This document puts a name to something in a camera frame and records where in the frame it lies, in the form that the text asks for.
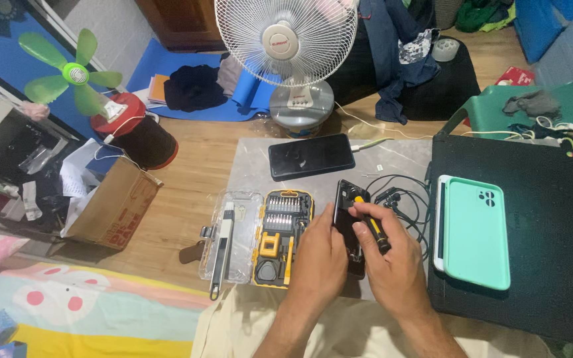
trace mint green phone case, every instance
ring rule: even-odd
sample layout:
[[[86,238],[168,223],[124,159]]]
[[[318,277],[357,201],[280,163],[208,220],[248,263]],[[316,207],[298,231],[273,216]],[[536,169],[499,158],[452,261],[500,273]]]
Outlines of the mint green phone case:
[[[444,271],[496,290],[510,287],[504,194],[500,187],[452,177],[444,205]]]

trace yellow screwdriver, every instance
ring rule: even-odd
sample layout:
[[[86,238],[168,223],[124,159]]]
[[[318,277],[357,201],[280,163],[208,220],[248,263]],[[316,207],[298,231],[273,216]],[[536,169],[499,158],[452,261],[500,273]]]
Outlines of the yellow screwdriver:
[[[364,203],[364,199],[362,199],[362,196],[356,196],[354,200],[357,203]],[[368,226],[370,232],[377,241],[377,246],[379,247],[379,253],[382,255],[386,254],[386,252],[390,250],[390,243],[388,242],[388,237],[384,233],[384,230],[381,229],[381,221],[368,214],[364,214],[364,221],[366,221],[366,225]]]

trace white wall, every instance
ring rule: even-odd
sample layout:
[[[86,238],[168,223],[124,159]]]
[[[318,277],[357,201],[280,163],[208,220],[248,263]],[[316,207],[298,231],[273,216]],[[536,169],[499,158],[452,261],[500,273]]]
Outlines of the white wall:
[[[96,58],[123,74],[123,86],[155,36],[134,0],[79,0],[64,21],[75,34],[87,28],[96,35]]]

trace wooden cabinet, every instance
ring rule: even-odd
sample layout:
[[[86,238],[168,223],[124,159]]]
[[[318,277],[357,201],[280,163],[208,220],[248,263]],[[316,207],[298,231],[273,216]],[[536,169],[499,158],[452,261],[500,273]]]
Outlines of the wooden cabinet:
[[[225,50],[213,0],[136,0],[141,11],[170,51]]]

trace blue yoga mat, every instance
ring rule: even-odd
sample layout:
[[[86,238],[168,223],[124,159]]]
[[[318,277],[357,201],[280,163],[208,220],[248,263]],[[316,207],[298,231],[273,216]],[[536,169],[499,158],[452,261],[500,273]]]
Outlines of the blue yoga mat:
[[[170,76],[181,66],[200,66],[201,64],[214,68],[219,67],[220,55],[171,53],[153,38],[147,45],[147,49],[138,66],[136,66],[126,89],[130,92],[145,89],[150,85],[150,80],[154,75]],[[239,122],[251,118],[257,112],[269,111],[269,98],[275,87],[260,81],[247,70],[243,70],[232,99],[218,107],[193,112],[159,107],[151,109],[151,111],[164,117],[177,119]]]

